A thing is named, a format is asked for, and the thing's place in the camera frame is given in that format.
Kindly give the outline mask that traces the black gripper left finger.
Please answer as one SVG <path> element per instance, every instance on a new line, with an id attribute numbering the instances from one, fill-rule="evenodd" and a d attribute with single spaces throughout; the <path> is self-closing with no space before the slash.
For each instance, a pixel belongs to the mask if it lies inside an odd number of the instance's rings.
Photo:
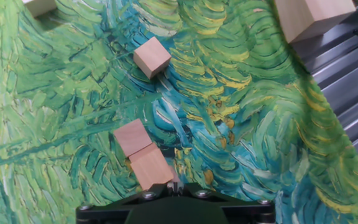
<path id="1" fill-rule="evenodd" d="M 76 208 L 76 224 L 124 223 L 129 213 L 141 204 L 170 197 L 174 193 L 175 183 L 153 184 L 148 190 L 108 205 L 96 206 L 91 203 L 84 203 Z"/>

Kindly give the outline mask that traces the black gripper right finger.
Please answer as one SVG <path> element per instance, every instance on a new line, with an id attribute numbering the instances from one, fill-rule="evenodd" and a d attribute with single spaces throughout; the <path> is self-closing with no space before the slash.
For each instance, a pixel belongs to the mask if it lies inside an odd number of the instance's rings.
<path id="1" fill-rule="evenodd" d="M 176 183 L 177 211 L 195 223 L 275 223 L 270 200 L 243 201 L 199 184 Z"/>

